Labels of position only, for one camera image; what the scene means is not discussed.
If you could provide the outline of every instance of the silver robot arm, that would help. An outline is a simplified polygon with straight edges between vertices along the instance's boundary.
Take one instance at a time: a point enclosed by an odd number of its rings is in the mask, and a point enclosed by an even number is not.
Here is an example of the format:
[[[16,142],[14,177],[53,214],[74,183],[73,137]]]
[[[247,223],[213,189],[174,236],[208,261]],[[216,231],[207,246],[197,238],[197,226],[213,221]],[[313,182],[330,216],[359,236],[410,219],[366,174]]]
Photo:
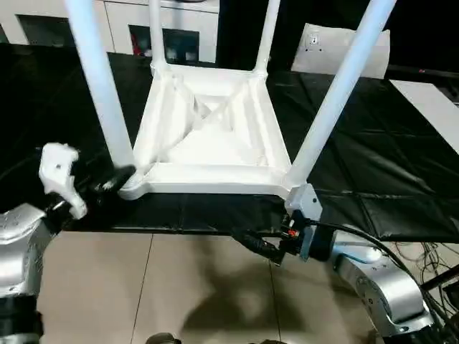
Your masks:
[[[29,204],[0,215],[0,343],[38,343],[42,257],[54,234]]]
[[[84,176],[74,187],[71,170],[77,159],[67,145],[46,145],[39,177],[47,196],[41,209],[22,204],[0,214],[0,343],[39,342],[44,331],[37,298],[48,244],[88,211],[97,211],[135,172],[126,166],[95,178]]]
[[[318,224],[321,206],[310,185],[294,189],[285,208],[290,223],[280,250],[330,264],[360,297],[386,343],[446,343],[433,329],[430,309],[411,274],[359,235],[311,225]]]

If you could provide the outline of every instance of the white plastic stool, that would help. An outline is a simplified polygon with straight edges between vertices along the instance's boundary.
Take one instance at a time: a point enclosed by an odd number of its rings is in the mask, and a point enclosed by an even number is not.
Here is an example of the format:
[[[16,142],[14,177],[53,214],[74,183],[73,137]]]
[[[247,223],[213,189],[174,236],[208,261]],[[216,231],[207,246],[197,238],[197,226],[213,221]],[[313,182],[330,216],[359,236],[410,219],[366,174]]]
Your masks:
[[[306,182],[396,0],[371,0],[293,164],[265,81],[280,0],[270,0],[253,71],[167,64],[159,0],[150,0],[151,85],[132,149],[93,0],[66,0],[78,52],[116,166],[137,173],[120,194],[273,194]]]

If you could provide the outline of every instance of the table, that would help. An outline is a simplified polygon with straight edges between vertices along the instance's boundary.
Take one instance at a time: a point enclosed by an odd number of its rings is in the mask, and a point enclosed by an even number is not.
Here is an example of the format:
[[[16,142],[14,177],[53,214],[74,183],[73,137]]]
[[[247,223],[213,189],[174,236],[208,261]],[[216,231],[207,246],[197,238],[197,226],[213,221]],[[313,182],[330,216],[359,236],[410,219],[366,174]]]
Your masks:
[[[103,135],[73,49],[0,45],[2,136],[0,211],[37,202],[36,147],[69,143],[100,171],[109,163]],[[149,60],[110,55],[133,142],[151,84]],[[331,77],[276,72],[268,90],[290,158]],[[459,156],[391,82],[362,78],[310,182],[323,220],[351,224],[383,240],[459,242]],[[75,230],[227,234],[243,226],[274,235],[285,216],[277,197],[149,194],[117,200]]]

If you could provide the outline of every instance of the tile floor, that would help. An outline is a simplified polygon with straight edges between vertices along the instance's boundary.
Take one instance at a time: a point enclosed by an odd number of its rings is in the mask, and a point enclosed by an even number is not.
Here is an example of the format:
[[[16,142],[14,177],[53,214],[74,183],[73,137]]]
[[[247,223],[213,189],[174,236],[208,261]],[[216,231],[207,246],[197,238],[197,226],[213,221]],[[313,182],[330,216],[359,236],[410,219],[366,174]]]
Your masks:
[[[158,332],[184,344],[367,343],[372,329],[324,264],[286,257],[275,267],[230,238],[65,232],[44,259],[45,344],[144,344]]]

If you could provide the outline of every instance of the wire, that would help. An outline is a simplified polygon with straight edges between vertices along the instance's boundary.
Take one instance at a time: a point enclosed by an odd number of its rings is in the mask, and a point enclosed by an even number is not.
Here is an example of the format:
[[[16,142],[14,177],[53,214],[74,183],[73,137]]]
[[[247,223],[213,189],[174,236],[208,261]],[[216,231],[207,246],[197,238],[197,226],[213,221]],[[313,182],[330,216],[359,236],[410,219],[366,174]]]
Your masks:
[[[411,271],[408,270],[404,262],[388,247],[386,247],[382,242],[380,242],[378,239],[376,239],[374,236],[365,233],[364,231],[360,229],[354,229],[351,227],[347,226],[342,226],[340,224],[327,224],[324,222],[319,222],[319,221],[314,221],[314,220],[309,220],[308,223],[310,225],[318,226],[321,228],[327,228],[331,229],[333,231],[340,230],[344,231],[346,233],[350,233],[353,235],[357,235],[358,237],[364,238],[368,242],[371,242],[374,244],[376,247],[378,247],[380,250],[382,250],[384,253],[386,253],[394,262],[399,266],[400,269],[404,270],[415,282],[416,279],[411,273]],[[436,304],[436,300],[433,298],[432,295],[430,295],[428,292],[425,292],[424,290],[421,289],[421,293],[424,295],[424,300],[427,304],[427,306],[432,310],[432,317],[434,318],[435,324],[437,327],[440,329],[442,328],[440,322],[438,319],[435,317],[435,313],[441,317],[441,319],[445,322],[446,325],[450,327],[450,329],[455,333],[457,337],[459,337],[459,329],[456,327],[455,323],[453,323],[448,315],[441,309],[439,305]]]
[[[429,245],[429,244],[426,244],[426,243],[422,243],[422,247],[424,248],[424,252],[428,252],[427,254],[424,255],[424,257],[425,257],[424,264],[425,265],[424,265],[424,267],[422,268],[422,271],[421,271],[421,282],[424,283],[424,272],[425,272],[425,270],[427,269],[427,267],[429,265],[432,265],[433,272],[435,273],[435,276],[438,276],[438,266],[440,265],[440,255],[437,252],[437,245],[433,246],[433,245]],[[430,258],[430,264],[426,264],[427,256]],[[449,311],[449,309],[446,308],[445,296],[443,294],[443,290],[442,290],[441,286],[438,286],[438,294],[440,296],[440,301],[441,301],[441,306],[443,308],[443,311],[445,313],[449,312],[449,313],[452,314],[452,312]]]
[[[449,249],[451,252],[454,252],[454,253],[456,253],[456,254],[459,256],[459,252],[458,252],[458,251],[456,251],[455,249],[453,249],[453,248],[449,247],[447,244],[441,244],[441,245],[442,245],[442,246],[444,246],[444,247],[446,247],[447,249]]]

